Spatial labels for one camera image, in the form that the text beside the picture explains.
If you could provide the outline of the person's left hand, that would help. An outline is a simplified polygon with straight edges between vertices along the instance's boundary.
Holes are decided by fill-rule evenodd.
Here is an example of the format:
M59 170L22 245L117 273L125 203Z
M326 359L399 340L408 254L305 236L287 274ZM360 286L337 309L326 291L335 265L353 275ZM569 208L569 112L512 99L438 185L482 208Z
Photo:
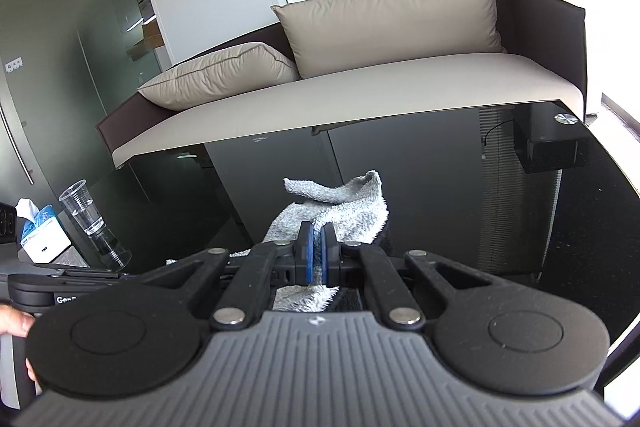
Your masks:
M17 310L9 305L0 305L0 334L10 334L26 338L36 319L32 314Z

